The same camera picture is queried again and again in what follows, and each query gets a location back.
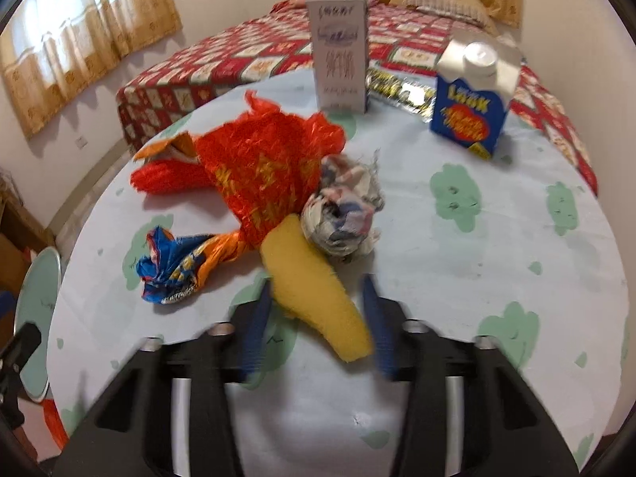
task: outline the yellow sponge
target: yellow sponge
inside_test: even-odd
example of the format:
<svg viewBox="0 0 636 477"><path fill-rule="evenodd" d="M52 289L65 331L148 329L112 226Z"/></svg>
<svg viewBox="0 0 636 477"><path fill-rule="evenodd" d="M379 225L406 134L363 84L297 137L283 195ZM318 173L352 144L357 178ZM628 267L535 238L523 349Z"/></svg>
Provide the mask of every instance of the yellow sponge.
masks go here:
<svg viewBox="0 0 636 477"><path fill-rule="evenodd" d="M319 331L345 362L371 353L365 322L332 266L309 243L297 215L288 215L261 244L274 298L290 315Z"/></svg>

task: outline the crumpled cloth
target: crumpled cloth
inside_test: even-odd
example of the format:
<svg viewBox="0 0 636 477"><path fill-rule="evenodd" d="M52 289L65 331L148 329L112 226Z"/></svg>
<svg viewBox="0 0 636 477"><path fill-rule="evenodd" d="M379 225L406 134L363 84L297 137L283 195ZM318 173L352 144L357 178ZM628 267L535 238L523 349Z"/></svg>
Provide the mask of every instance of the crumpled cloth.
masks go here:
<svg viewBox="0 0 636 477"><path fill-rule="evenodd" d="M371 165L344 154L327 155L320 164L319 189L303 208L303 234L330 256L363 256L380 237L371 224L375 212L383 208L377 153Z"/></svg>

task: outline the electrical outlet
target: electrical outlet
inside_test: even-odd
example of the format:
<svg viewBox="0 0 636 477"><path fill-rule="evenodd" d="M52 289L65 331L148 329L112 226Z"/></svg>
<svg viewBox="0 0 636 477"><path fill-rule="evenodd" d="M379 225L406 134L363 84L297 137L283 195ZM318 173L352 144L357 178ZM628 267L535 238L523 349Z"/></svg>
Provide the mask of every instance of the electrical outlet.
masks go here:
<svg viewBox="0 0 636 477"><path fill-rule="evenodd" d="M78 146L78 149L83 149L86 147L88 140L84 136L80 136L77 140L75 140L75 145Z"/></svg>

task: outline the white box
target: white box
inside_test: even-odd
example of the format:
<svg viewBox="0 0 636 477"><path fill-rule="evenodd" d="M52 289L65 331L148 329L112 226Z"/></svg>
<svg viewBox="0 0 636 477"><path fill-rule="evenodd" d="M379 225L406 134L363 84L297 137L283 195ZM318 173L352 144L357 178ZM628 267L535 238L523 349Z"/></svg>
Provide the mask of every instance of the white box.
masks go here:
<svg viewBox="0 0 636 477"><path fill-rule="evenodd" d="M366 0L308 0L318 107L365 113Z"/></svg>

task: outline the bed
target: bed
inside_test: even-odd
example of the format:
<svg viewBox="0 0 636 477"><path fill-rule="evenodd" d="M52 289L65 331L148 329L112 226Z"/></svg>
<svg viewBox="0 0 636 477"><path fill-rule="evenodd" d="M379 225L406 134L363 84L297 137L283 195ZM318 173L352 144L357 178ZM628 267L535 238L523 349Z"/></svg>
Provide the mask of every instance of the bed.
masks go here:
<svg viewBox="0 0 636 477"><path fill-rule="evenodd" d="M266 16L246 21L183 49L145 70L117 93L123 135L139 150L198 107L242 84L312 67L311 37L305 9L286 0ZM380 0L369 10L370 63L401 72L434 75L444 41L465 21L423 14ZM480 0L459 0L488 12ZM497 35L492 20L483 28ZM530 67L522 70L511 104L513 112L546 135L596 193L597 179L583 143L560 102L543 87Z"/></svg>

